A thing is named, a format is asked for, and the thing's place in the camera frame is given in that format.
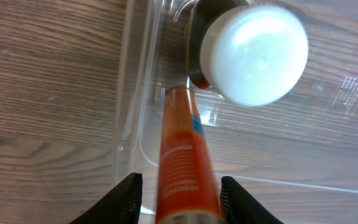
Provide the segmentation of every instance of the plastic tray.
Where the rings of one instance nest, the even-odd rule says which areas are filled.
[[[341,10],[316,16],[304,1],[286,2],[280,5],[300,18],[310,38],[306,70],[282,99],[243,108],[197,90],[185,75],[186,10],[193,2],[128,0],[114,181],[143,174],[142,213],[155,208],[162,93],[187,85],[196,92],[217,180],[235,177],[285,223],[358,223],[358,33],[342,28]]]

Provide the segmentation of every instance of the round white cap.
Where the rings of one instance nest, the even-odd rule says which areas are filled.
[[[277,6],[236,7],[219,16],[201,44],[201,69],[222,96],[261,106],[288,93],[308,58],[301,22]]]

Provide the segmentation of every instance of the transparent plastic container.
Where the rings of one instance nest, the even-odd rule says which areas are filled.
[[[233,176],[284,223],[358,223],[358,33],[341,28],[343,15],[349,17],[345,9],[329,14],[325,6],[315,19],[317,7],[285,2],[310,38],[305,72],[282,99],[245,108],[195,88],[186,76],[187,17],[194,1],[128,0],[114,182],[130,172],[143,174],[142,213],[155,209],[163,93],[186,85],[196,92],[217,181]],[[358,6],[352,11],[357,23]]]

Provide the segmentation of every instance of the orange cylinder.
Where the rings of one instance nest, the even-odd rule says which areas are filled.
[[[185,87],[165,97],[155,222],[223,222],[195,95]]]

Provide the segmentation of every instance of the wooden surface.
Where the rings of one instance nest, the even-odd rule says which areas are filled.
[[[304,23],[308,65],[293,91],[263,108],[198,93],[218,178],[234,175],[282,220],[358,223],[358,115],[324,114],[346,69],[358,66],[358,1],[274,2]],[[0,223],[67,223],[111,189],[125,8],[124,0],[0,0]],[[143,22],[134,24],[141,34]],[[184,24],[162,24],[152,96],[183,81]],[[129,62],[123,84],[133,88],[138,63]],[[153,99],[140,143],[158,162]],[[140,153],[133,164],[151,205],[157,168]]]

